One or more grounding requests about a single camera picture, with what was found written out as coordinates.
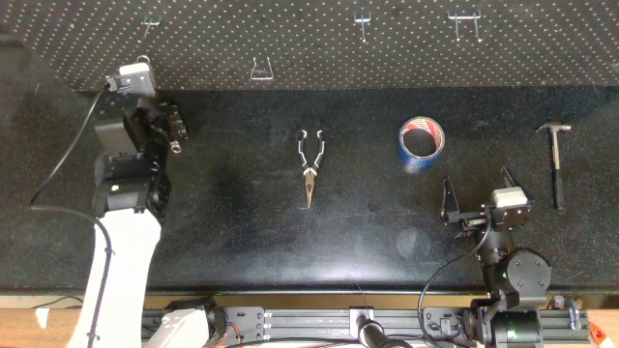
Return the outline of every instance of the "hammer head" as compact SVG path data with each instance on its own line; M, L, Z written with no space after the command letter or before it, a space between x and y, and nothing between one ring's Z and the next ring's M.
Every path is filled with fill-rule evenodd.
M539 127L537 131L541 131L543 129L549 129L550 132L570 131L572 129L572 126L561 125L558 122L548 122L548 123L543 124L541 127Z

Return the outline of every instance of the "black tabletop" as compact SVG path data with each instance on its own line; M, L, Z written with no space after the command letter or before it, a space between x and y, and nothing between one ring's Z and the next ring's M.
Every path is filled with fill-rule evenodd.
M79 217L28 211L26 202L71 142L92 95L53 76L7 73L0 84L0 291L79 292L94 233ZM619 89L433 88L357 91L164 92L190 132L171 155L172 195L153 256L150 293L418 292L441 265L473 246L438 223L443 178L462 211L502 188L508 166L536 198L515 233L552 264L553 291L619 290ZM98 115L128 99L103 99ZM407 174L398 130L414 116L443 128L429 169ZM552 206L548 121L559 134L567 209ZM326 138L311 209L297 158L298 130L317 153ZM92 211L94 162L84 134L42 199ZM438 292L483 290L471 257L435 281Z

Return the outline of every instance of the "roll of blue tape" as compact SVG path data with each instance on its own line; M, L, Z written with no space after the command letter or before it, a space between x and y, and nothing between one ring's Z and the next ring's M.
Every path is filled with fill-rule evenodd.
M434 151L434 153L429 156L417 156L411 153L404 145L404 135L408 131L412 130L427 131L434 139L434 144L436 144L436 151ZM399 156L402 158L404 164L414 168L426 168L431 166L443 151L443 148L445 147L445 133L443 132L443 129L438 125L438 123L436 123L436 121L428 117L414 117L406 121L406 123L404 123L404 126L402 126L402 128L399 130L398 144Z

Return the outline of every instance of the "black pegboard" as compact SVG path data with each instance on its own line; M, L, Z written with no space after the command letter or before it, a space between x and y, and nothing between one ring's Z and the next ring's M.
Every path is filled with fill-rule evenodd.
M160 89L617 85L619 5L605 1L23 1L2 21L75 90L147 54ZM447 12L481 11L461 40ZM371 15L362 43L355 15ZM145 17L162 19L143 43ZM251 81L256 58L275 79Z

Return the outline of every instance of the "hammer handle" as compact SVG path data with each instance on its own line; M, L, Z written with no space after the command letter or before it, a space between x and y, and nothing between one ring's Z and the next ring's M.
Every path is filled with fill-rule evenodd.
M565 209L565 195L563 192L563 178L561 178L561 169L554 169L554 204L557 210Z

